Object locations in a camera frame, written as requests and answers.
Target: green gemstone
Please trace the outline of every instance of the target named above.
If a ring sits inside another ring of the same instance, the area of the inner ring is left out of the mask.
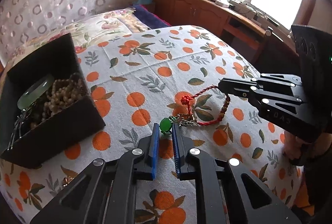
[[[172,122],[169,118],[164,118],[163,120],[160,121],[159,128],[161,132],[168,132],[172,128]]]

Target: black box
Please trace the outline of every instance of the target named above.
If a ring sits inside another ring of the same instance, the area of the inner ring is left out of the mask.
[[[0,98],[0,157],[22,167],[34,169],[67,147],[101,130],[105,123],[91,95],[83,96],[65,110],[55,114],[14,143],[8,144],[20,110],[17,101],[36,81],[47,74],[68,79],[73,73],[84,76],[77,62],[70,34],[65,34],[29,54],[5,78]]]

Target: red string bracelet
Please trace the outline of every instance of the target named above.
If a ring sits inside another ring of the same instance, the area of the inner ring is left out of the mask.
[[[205,93],[206,91],[210,90],[210,89],[214,89],[214,88],[218,88],[218,86],[215,86],[215,85],[212,85],[210,87],[207,87],[203,90],[201,90],[200,92],[198,92],[197,94],[193,95],[193,96],[189,96],[189,95],[185,95],[182,97],[181,99],[181,103],[183,105],[187,105],[187,109],[188,109],[188,115],[192,115],[192,112],[191,112],[191,108],[190,108],[190,100],[200,96],[201,94]],[[228,94],[225,94],[226,95],[226,100],[224,102],[224,105],[223,107],[221,108],[221,111],[219,113],[219,116],[216,120],[213,120],[213,121],[210,121],[210,122],[206,122],[206,123],[202,123],[202,122],[197,122],[200,126],[209,126],[211,124],[214,124],[214,123],[219,123],[223,120],[224,116],[225,116],[225,112],[227,111],[227,108],[228,108],[228,105],[230,103],[230,97],[228,96]]]

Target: jade bangle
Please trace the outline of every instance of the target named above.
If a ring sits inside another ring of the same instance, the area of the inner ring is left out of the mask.
[[[19,98],[17,107],[20,110],[26,109],[33,102],[35,102],[43,93],[45,93],[54,83],[54,77],[51,74],[46,75],[32,85],[26,92]]]

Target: bed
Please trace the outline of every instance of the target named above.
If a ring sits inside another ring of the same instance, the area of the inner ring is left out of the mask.
[[[166,23],[155,28],[153,22],[147,26],[134,14],[133,8],[122,9],[69,24],[28,41],[10,56],[1,88],[12,66],[70,32],[92,97],[106,123],[103,131],[66,149],[39,169],[0,160],[0,191],[21,222],[30,222],[60,191],[65,177],[75,177],[96,158],[119,158],[137,146],[140,138],[151,134],[154,122],[186,113],[180,102],[183,95],[196,94],[223,77],[248,80],[259,75],[227,43],[203,28],[169,27]],[[192,103],[198,120],[216,118],[224,99],[217,89],[205,92]],[[289,207],[294,203],[303,170],[291,166],[282,155],[283,130],[259,118],[245,98],[231,96],[220,124],[182,131],[195,146],[216,158],[238,158]],[[172,140],[162,136],[157,179],[138,185],[136,222],[196,223],[194,183],[180,182],[174,170]],[[147,204],[154,204],[155,210]]]

